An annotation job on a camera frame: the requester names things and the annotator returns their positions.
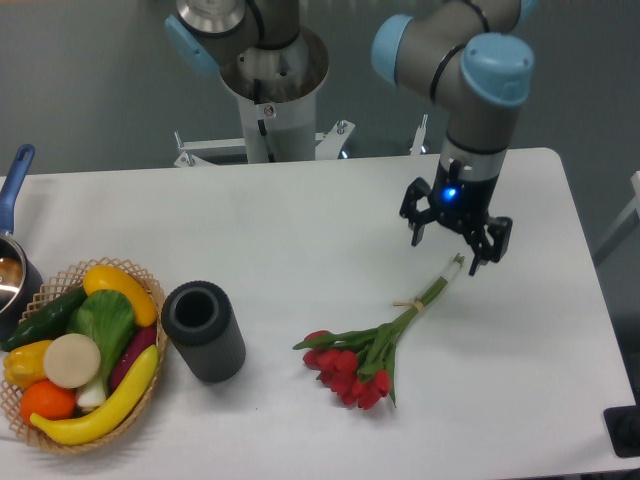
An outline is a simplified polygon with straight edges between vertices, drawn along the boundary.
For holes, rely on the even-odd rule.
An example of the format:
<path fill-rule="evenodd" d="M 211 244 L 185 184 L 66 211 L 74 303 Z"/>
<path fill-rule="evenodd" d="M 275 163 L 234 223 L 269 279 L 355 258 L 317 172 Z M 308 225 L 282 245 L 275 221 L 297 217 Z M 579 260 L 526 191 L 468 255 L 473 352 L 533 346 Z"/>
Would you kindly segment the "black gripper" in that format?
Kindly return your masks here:
<path fill-rule="evenodd" d="M 461 234 L 474 254 L 470 276 L 481 266 L 502 259 L 513 227 L 510 217 L 489 214 L 499 170 L 486 171 L 485 166 L 491 166 L 491 162 L 473 157 L 466 162 L 460 156 L 442 155 L 433 190 L 422 177 L 416 178 L 407 187 L 399 210 L 412 231 L 413 247 L 421 242 L 424 227 L 436 220 Z M 420 210 L 422 199 L 427 200 L 428 207 Z"/>

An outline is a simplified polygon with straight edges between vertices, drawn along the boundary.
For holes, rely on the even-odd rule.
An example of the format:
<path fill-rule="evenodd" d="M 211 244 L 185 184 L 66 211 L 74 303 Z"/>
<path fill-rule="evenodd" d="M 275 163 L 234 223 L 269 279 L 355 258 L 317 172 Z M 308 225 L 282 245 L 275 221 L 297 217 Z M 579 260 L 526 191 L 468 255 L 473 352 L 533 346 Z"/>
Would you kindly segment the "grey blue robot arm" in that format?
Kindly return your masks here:
<path fill-rule="evenodd" d="M 489 205 L 529 96 L 534 55 L 513 35 L 530 1 L 448 1 L 427 19 L 388 18 L 371 47 L 375 72 L 448 113 L 432 182 L 414 180 L 400 215 L 419 242 L 436 222 L 461 235 L 474 267 L 504 256 L 512 229 Z M 314 160 L 315 100 L 327 49 L 296 1 L 179 1 L 165 22 L 183 60 L 235 95 L 252 163 Z"/>

